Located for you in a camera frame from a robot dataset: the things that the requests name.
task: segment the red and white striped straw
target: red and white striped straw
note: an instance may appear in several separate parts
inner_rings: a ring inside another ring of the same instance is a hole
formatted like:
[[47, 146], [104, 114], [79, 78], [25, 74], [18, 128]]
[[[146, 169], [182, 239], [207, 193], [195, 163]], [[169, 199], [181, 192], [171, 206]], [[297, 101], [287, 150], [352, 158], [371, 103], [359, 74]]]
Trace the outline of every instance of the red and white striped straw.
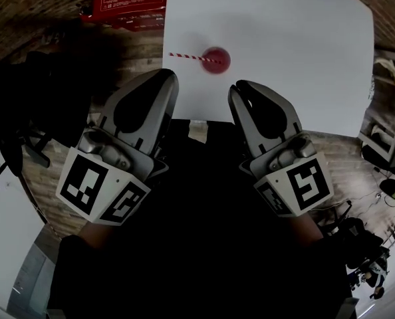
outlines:
[[187, 54], [180, 54], [180, 53], [170, 53], [170, 56], [177, 56], [179, 58], [190, 58], [190, 59], [196, 59], [196, 60], [200, 60], [200, 61], [209, 61], [209, 62], [214, 62], [216, 64], [222, 64], [222, 62], [220, 60], [204, 58], [202, 56], [189, 56]]

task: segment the red box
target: red box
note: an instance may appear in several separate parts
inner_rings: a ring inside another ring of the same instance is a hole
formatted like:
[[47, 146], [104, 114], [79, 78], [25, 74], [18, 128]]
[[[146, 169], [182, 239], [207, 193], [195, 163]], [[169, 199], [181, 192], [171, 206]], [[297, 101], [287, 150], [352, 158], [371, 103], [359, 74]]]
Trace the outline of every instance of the red box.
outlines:
[[92, 15], [81, 15], [87, 23], [102, 23], [130, 31], [163, 29], [166, 0], [94, 0]]

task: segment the table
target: table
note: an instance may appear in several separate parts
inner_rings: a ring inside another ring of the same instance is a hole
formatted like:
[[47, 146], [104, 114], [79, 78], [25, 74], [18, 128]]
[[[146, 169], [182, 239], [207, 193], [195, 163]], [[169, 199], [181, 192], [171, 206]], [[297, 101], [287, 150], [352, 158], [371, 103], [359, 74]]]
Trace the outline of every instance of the table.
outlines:
[[[230, 53], [224, 74], [169, 56], [212, 46]], [[359, 0], [168, 0], [163, 67], [180, 83], [174, 118], [232, 122], [227, 93], [246, 79], [288, 99], [304, 129], [356, 137], [373, 55], [372, 13]]]

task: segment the white marker cube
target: white marker cube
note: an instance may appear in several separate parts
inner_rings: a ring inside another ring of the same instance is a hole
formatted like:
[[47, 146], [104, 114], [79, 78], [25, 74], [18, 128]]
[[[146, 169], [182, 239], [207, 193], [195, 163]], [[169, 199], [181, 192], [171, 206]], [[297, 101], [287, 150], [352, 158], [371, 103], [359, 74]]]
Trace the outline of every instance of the white marker cube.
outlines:
[[302, 215], [334, 194], [323, 153], [264, 176], [254, 188], [280, 217]]
[[70, 148], [56, 196], [90, 222], [120, 226], [149, 192], [132, 174]]

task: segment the white table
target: white table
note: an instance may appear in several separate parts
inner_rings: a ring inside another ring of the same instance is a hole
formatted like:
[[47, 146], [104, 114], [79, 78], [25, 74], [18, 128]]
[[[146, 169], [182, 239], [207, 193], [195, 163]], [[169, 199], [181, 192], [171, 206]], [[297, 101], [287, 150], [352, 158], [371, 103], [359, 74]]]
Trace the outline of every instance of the white table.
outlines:
[[[212, 75], [169, 52], [231, 55]], [[372, 13], [359, 0], [168, 0], [164, 68], [180, 82], [174, 118], [232, 122], [229, 87], [246, 79], [288, 99], [303, 128], [357, 136], [372, 75]]]

